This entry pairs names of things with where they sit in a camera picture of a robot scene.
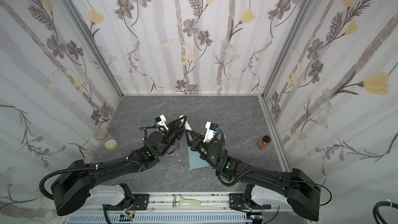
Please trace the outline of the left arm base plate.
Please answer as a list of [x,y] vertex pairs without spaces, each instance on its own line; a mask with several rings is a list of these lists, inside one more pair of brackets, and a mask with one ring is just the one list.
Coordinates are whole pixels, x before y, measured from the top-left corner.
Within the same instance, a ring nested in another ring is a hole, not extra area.
[[134,194],[125,197],[115,206],[105,205],[107,211],[146,211],[149,203],[150,194]]

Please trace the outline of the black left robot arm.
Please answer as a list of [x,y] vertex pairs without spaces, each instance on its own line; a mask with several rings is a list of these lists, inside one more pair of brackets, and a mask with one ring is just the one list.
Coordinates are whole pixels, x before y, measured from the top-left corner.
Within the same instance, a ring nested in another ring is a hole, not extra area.
[[54,201],[59,216],[66,216],[83,207],[90,190],[114,178],[149,170],[170,153],[170,148],[181,140],[187,117],[181,116],[162,128],[152,126],[152,133],[144,130],[143,147],[124,158],[100,163],[73,162],[67,169],[46,175],[39,183],[41,193]]

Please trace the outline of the light green envelope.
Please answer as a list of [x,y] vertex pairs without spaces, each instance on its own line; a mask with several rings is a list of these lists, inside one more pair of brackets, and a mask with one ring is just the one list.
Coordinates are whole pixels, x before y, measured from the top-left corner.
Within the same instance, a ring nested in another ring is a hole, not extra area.
[[209,164],[205,160],[202,160],[200,158],[200,154],[197,151],[192,151],[190,147],[188,147],[188,156],[189,156],[190,170],[209,167]]

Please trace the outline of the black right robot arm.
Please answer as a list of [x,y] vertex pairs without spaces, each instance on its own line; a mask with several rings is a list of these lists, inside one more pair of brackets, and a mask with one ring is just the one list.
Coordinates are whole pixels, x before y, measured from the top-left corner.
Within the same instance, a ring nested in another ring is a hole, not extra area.
[[185,135],[191,151],[198,152],[200,158],[216,170],[216,177],[224,186],[232,187],[240,181],[269,189],[284,196],[300,217],[319,221],[321,189],[303,171],[296,168],[291,172],[272,171],[235,159],[225,149],[221,130],[209,142],[194,131],[186,130]]

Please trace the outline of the white glue stick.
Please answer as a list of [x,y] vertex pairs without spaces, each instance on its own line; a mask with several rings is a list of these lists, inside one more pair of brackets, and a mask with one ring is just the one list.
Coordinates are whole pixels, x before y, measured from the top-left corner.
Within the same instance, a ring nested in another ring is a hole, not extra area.
[[180,122],[183,124],[186,130],[192,131],[190,124],[188,123],[188,119],[185,115],[180,115]]

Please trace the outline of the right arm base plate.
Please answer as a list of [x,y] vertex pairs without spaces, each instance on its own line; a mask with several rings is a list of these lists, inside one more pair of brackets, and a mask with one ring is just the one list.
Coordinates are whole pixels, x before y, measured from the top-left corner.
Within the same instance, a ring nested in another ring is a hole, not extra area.
[[235,211],[259,212],[261,210],[270,210],[269,204],[259,205],[253,200],[245,198],[243,193],[229,194],[229,208]]

